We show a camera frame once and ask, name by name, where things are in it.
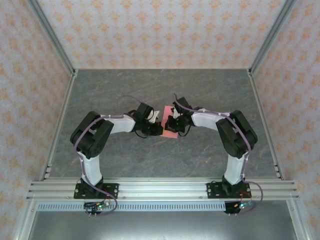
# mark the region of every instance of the patterned wallpaper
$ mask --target patterned wallpaper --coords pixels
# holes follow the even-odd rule
[[[320,236],[319,26],[319,0],[298,0],[255,77],[284,174],[297,180],[314,239]]]
[[[80,69],[249,68],[285,0],[39,0]]]
[[[69,75],[26,0],[0,1],[0,239],[48,156]]]

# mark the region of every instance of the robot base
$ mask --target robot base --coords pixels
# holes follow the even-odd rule
[[[240,181],[235,185],[231,185],[223,176],[220,182],[210,182],[206,184],[206,193],[208,199],[250,199],[247,194],[251,195],[249,183]]]
[[[81,183],[77,183],[75,185],[75,190],[73,195],[74,199],[105,199],[106,198],[105,194],[93,189],[82,178],[80,180],[81,180]],[[95,185],[95,187],[111,194],[116,199],[118,198],[118,193],[119,193],[118,183],[104,183],[104,179],[102,178]]]

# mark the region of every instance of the gray marble floor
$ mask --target gray marble floor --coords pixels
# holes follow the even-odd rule
[[[240,110],[258,136],[249,158],[246,175],[274,177],[273,159],[254,93],[244,69],[141,69],[79,70],[53,159],[51,177],[80,177],[80,162],[70,143],[70,135],[89,111],[119,115],[117,98],[133,95],[164,110],[172,105],[172,93],[185,97],[192,107],[217,112]],[[122,99],[128,112],[138,103]],[[219,177],[227,167],[227,153],[219,134],[192,127],[187,137],[178,139],[134,133],[109,137],[100,155],[104,177]]]

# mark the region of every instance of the pink cloth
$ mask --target pink cloth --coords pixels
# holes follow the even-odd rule
[[[165,124],[166,124],[166,122],[168,120],[168,116],[173,116],[173,113],[171,111],[172,108],[173,108],[173,106],[165,106],[164,107],[163,119],[162,119],[162,122],[161,122],[161,126],[163,127],[163,129],[165,129]],[[178,138],[178,133],[177,132],[163,130],[163,134],[160,135],[160,136],[166,137],[166,138],[177,139]]]

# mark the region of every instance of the gray surface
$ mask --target gray surface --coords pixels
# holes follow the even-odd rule
[[[263,202],[251,213],[37,212],[29,240],[296,240],[285,201]]]
[[[172,93],[184,96],[193,107],[217,112],[240,110],[258,136],[246,175],[275,177],[273,159],[253,90],[244,69],[79,70],[53,158],[51,177],[80,177],[81,166],[70,136],[89,111],[104,115],[123,113],[117,98],[131,94],[155,110],[172,105]],[[122,99],[124,112],[137,109],[131,98]],[[227,153],[216,131],[191,128],[178,139],[134,133],[109,137],[100,155],[104,177],[220,177]]]

